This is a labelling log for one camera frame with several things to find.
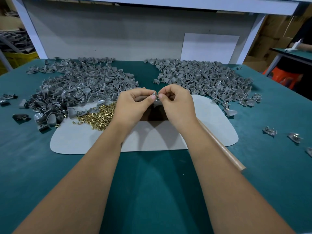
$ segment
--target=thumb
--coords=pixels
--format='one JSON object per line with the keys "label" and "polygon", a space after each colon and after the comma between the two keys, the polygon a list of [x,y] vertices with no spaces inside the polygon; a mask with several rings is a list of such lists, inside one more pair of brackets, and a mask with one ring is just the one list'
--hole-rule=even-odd
{"label": "thumb", "polygon": [[156,96],[155,95],[150,95],[148,96],[146,99],[144,99],[143,101],[139,102],[140,104],[142,104],[142,106],[144,107],[144,111],[146,111],[146,109],[152,105],[152,103],[155,101]]}
{"label": "thumb", "polygon": [[165,94],[159,94],[158,97],[164,106],[165,104],[168,104],[171,102],[171,100]]}

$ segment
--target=yellow crate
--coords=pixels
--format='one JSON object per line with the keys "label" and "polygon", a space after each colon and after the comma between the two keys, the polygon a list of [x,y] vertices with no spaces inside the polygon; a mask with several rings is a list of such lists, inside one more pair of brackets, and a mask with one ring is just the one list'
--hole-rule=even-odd
{"label": "yellow crate", "polygon": [[[12,52],[4,52],[3,53],[11,66],[13,68],[17,68],[19,66],[24,65],[25,63],[28,63],[32,61],[33,59],[39,58],[37,52],[32,52],[29,54],[24,54],[24,53],[12,53]],[[0,75],[6,73],[7,70],[5,66],[0,62]]]}

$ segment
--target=orange stool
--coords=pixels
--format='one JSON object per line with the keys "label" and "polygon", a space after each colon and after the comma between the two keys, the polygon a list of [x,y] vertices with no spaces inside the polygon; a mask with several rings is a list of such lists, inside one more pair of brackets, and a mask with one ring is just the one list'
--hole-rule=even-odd
{"label": "orange stool", "polygon": [[272,80],[282,84],[283,86],[285,86],[287,84],[288,81],[291,82],[291,84],[288,86],[289,89],[293,89],[295,83],[298,81],[298,78],[301,74],[294,74],[294,73],[289,73],[286,71],[283,71],[277,67],[275,67],[271,73],[273,73],[273,78]]}

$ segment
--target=teal table mat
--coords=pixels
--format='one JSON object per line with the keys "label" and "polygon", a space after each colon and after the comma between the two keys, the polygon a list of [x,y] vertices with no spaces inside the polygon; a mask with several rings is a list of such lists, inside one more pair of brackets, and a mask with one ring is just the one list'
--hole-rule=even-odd
{"label": "teal table mat", "polygon": [[[0,108],[0,227],[11,233],[39,201],[67,174],[82,155],[50,150],[55,129],[37,130],[32,119],[21,125],[14,113],[35,114],[18,108],[45,79],[58,76],[31,74],[29,66],[43,66],[37,59],[0,77],[0,93],[19,98]],[[140,86],[153,84],[159,71],[137,61],[112,64],[135,75]],[[231,103],[237,110],[230,122],[239,141],[228,149],[247,167],[243,175],[297,232],[312,231],[312,102],[258,72],[242,66],[236,71],[254,79],[252,91],[263,95],[253,108]],[[265,126],[278,130],[275,138],[263,134]],[[295,145],[287,134],[304,139]],[[187,150],[121,153],[100,233],[213,233],[201,187]]]}
{"label": "teal table mat", "polygon": [[302,60],[312,62],[312,52],[305,52],[300,50],[294,52],[285,52],[284,48],[273,48],[273,50],[285,55],[293,56],[295,58],[300,58]]}

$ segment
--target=white board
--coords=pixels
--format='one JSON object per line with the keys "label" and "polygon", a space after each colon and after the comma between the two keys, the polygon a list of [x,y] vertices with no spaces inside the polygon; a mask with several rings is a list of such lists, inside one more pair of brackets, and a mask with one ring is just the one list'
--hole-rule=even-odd
{"label": "white board", "polygon": [[[223,143],[230,146],[238,141],[238,135],[222,110],[211,99],[192,95],[195,112],[207,128]],[[92,130],[88,124],[73,124],[76,118],[65,118],[51,138],[53,152],[63,154],[86,153],[102,131]],[[122,152],[187,149],[186,143],[169,121],[140,121],[122,145]]]}
{"label": "white board", "polygon": [[185,33],[181,60],[220,61],[228,64],[239,36]]}

